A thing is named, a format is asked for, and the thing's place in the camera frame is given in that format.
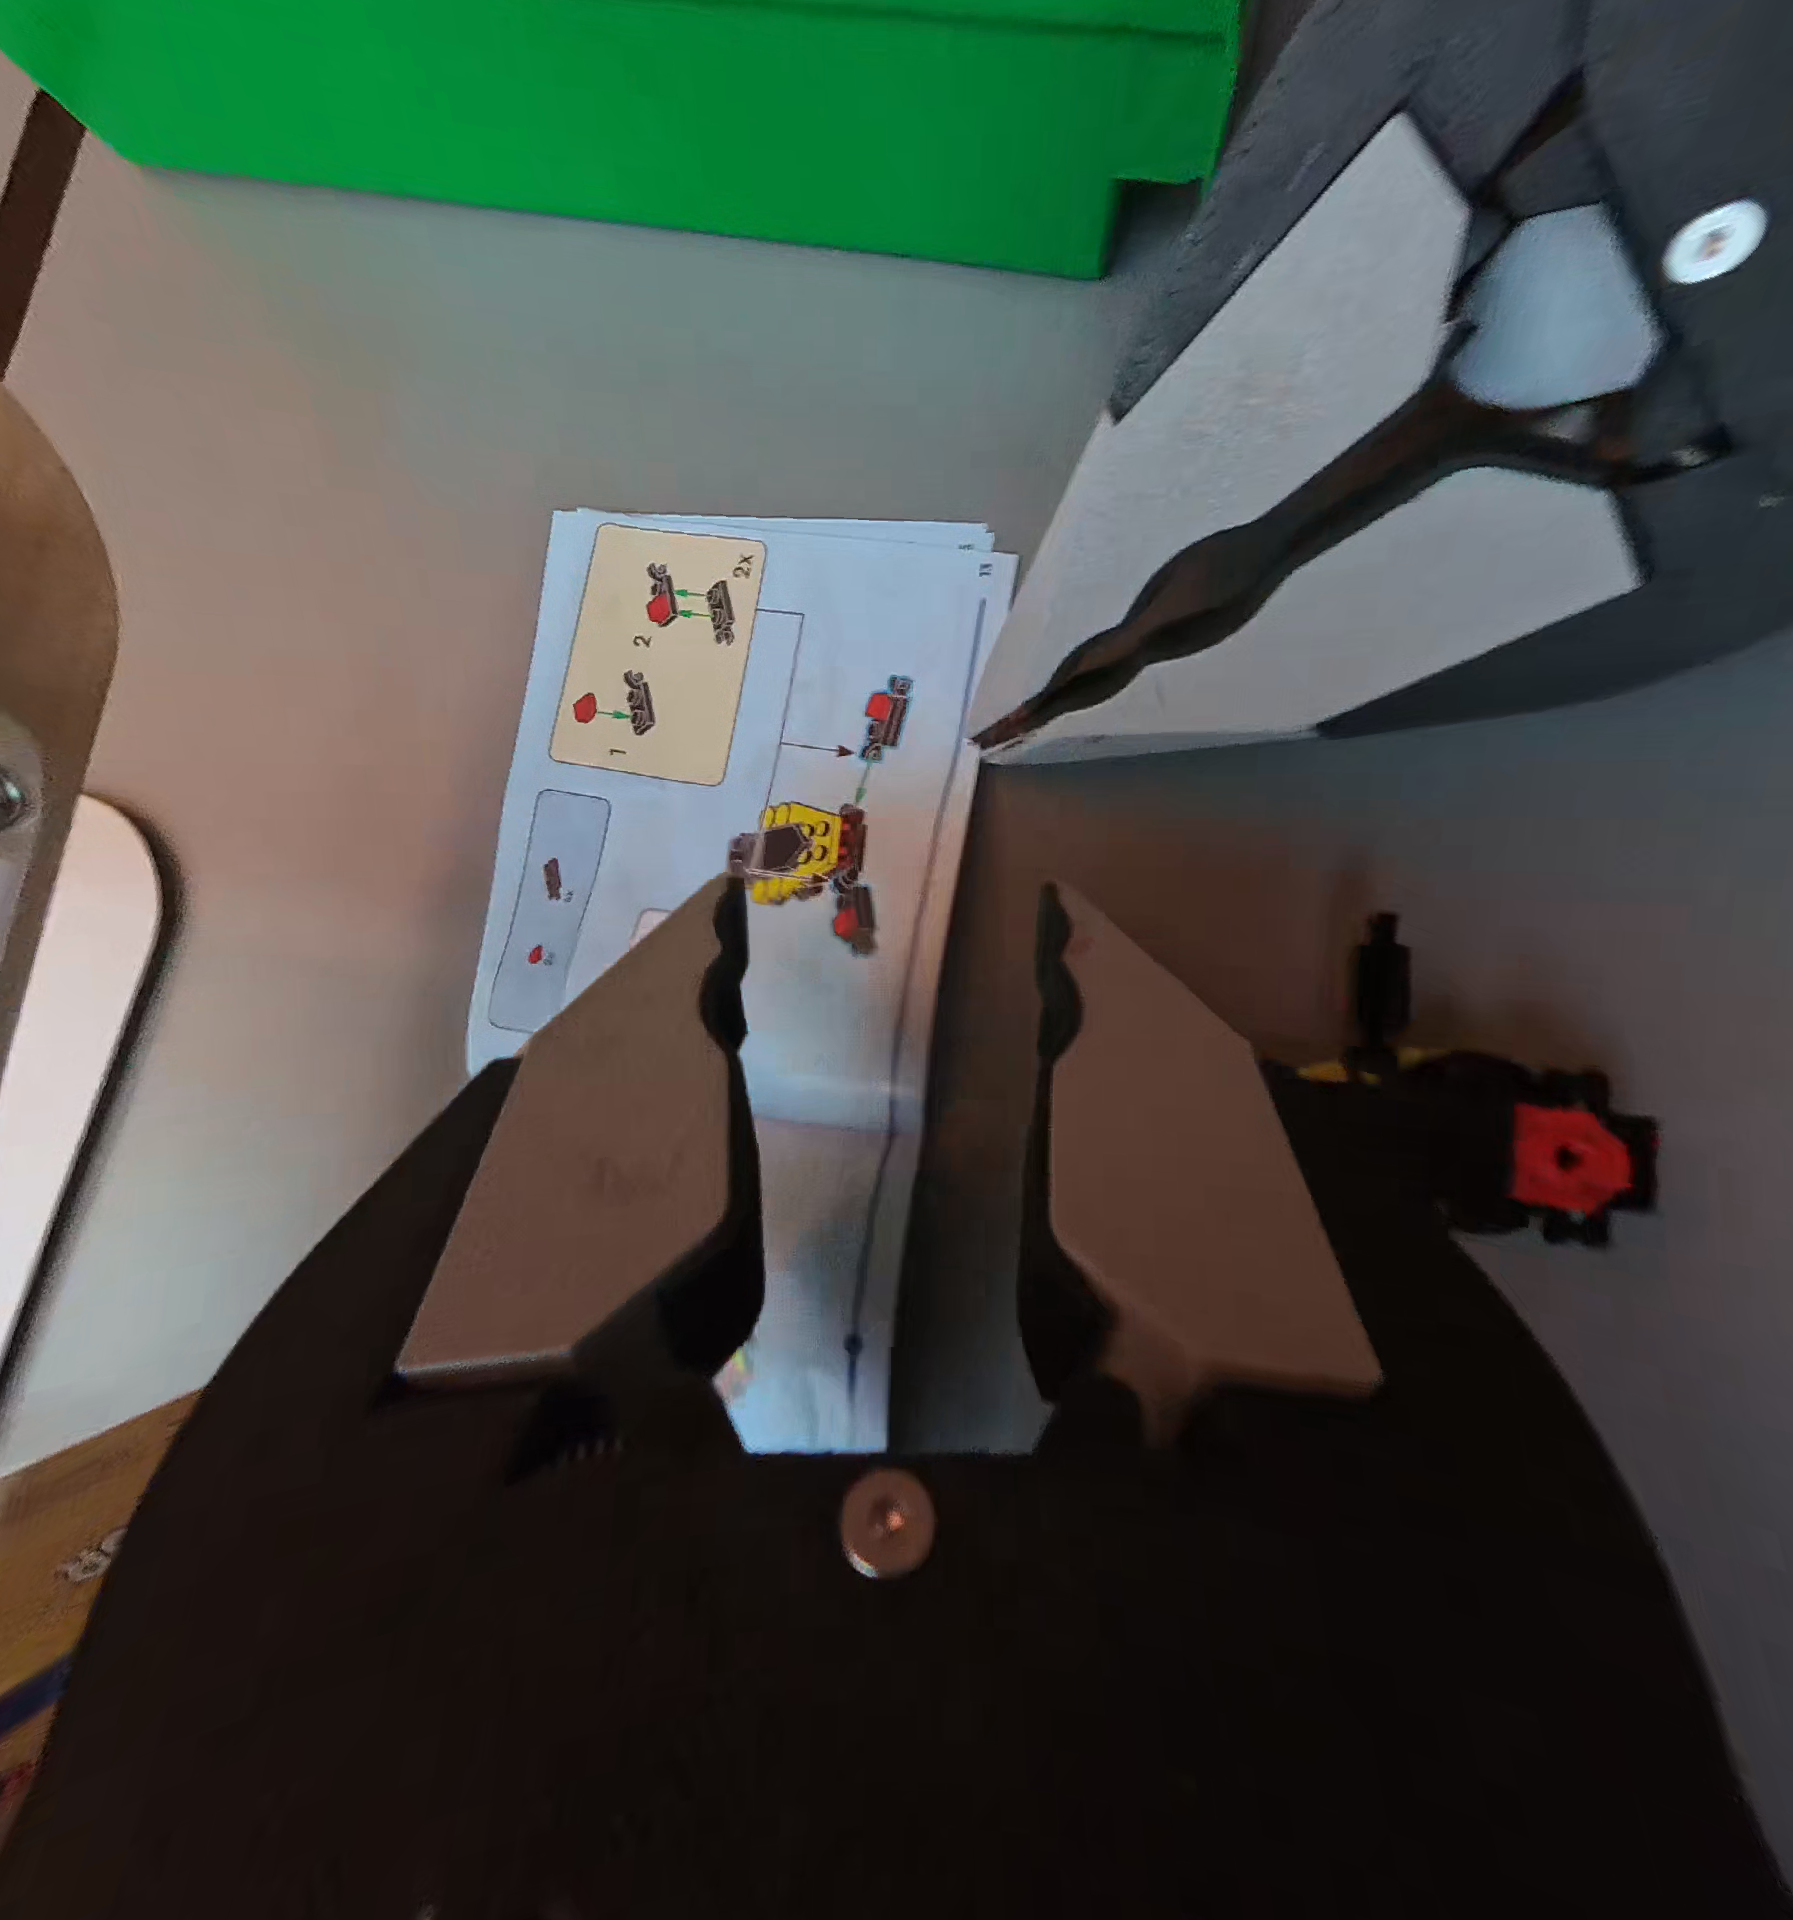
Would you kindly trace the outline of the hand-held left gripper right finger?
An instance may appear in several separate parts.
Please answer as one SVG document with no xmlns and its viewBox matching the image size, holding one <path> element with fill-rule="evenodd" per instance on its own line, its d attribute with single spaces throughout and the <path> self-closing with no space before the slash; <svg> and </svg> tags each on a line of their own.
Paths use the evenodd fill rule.
<svg viewBox="0 0 1793 1920">
<path fill-rule="evenodd" d="M 1050 1411 L 1185 1427 L 1228 1388 L 1383 1381 L 1257 1051 L 1090 900 L 1036 909 L 1015 1313 Z"/>
</svg>

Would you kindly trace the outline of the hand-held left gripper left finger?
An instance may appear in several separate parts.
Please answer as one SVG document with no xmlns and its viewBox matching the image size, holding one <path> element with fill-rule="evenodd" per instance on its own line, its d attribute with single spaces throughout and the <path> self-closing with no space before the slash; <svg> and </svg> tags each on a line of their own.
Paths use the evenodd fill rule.
<svg viewBox="0 0 1793 1920">
<path fill-rule="evenodd" d="M 716 878 L 516 1056 L 397 1374 L 712 1383 L 764 1305 L 746 897 Z"/>
</svg>

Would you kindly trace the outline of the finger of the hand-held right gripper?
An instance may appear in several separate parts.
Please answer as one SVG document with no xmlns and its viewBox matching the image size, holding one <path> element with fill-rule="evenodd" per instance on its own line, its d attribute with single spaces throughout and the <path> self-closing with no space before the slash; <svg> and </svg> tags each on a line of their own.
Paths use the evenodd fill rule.
<svg viewBox="0 0 1793 1920">
<path fill-rule="evenodd" d="M 1215 529 L 1213 507 L 1171 506 L 1139 467 L 1089 449 L 990 653 L 978 731 L 1025 707 L 1079 641 L 1120 619 L 1162 564 Z M 1144 667 L 1110 700 L 984 757 L 1077 763 L 1312 737 L 1643 584 L 1604 492 L 1464 470 L 1298 567 L 1229 638 Z"/>
<path fill-rule="evenodd" d="M 1110 452 L 1168 503 L 1213 507 L 1213 533 L 1264 515 L 1427 379 L 1467 229 L 1467 202 L 1396 115 L 1144 397 L 1097 423 L 1079 464 Z"/>
</svg>

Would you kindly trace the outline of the black red yellow lego model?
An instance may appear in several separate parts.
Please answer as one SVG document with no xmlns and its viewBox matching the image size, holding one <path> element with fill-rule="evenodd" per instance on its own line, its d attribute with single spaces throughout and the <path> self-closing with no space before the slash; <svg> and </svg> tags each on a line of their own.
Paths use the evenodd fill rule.
<svg viewBox="0 0 1793 1920">
<path fill-rule="evenodd" d="M 1394 1251 L 1529 1233 L 1604 1250 L 1619 1217 L 1656 1210 L 1660 1125 L 1625 1112 L 1604 1070 L 1411 1041 L 1413 950 L 1394 912 L 1365 922 L 1346 987 L 1331 1058 L 1260 1058 L 1325 1227 Z"/>
</svg>

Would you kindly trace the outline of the lego instruction booklet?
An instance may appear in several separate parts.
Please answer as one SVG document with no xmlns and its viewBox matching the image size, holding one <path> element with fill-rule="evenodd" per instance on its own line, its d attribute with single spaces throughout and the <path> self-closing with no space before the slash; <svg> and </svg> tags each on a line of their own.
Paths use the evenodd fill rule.
<svg viewBox="0 0 1793 1920">
<path fill-rule="evenodd" d="M 553 515 L 470 1070 L 739 878 L 754 1453 L 883 1453 L 937 989 L 1018 562 L 973 523 Z"/>
</svg>

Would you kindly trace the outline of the purple lego set box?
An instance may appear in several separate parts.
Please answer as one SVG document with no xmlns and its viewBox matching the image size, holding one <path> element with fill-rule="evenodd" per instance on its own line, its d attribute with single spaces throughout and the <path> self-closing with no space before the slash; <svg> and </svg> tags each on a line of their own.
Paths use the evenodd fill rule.
<svg viewBox="0 0 1793 1920">
<path fill-rule="evenodd" d="M 94 1598 L 197 1395 L 0 1477 L 0 1854 Z"/>
</svg>

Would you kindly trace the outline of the white rounded board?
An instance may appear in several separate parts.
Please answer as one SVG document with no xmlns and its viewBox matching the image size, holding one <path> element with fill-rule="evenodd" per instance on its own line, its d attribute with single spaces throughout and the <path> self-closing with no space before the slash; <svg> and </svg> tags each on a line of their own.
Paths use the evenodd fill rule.
<svg viewBox="0 0 1793 1920">
<path fill-rule="evenodd" d="M 0 1075 L 0 1377 L 161 931 L 145 834 L 78 797 Z"/>
</svg>

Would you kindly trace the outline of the green plastic bin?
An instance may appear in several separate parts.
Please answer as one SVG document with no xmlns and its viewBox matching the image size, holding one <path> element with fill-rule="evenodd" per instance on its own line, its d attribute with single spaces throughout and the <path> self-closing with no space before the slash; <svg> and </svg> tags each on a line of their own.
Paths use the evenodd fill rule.
<svg viewBox="0 0 1793 1920">
<path fill-rule="evenodd" d="M 1215 171 L 1232 2 L 0 2 L 142 167 L 1100 278 Z"/>
</svg>

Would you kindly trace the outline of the wooden board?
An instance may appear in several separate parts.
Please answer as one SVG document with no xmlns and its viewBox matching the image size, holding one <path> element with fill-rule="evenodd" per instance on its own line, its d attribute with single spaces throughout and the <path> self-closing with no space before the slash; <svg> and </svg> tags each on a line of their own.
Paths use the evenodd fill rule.
<svg viewBox="0 0 1793 1920">
<path fill-rule="evenodd" d="M 108 704 L 119 634 L 115 570 L 90 503 L 0 380 L 0 712 L 35 741 L 43 772 L 38 839 L 0 970 L 0 1075 Z"/>
</svg>

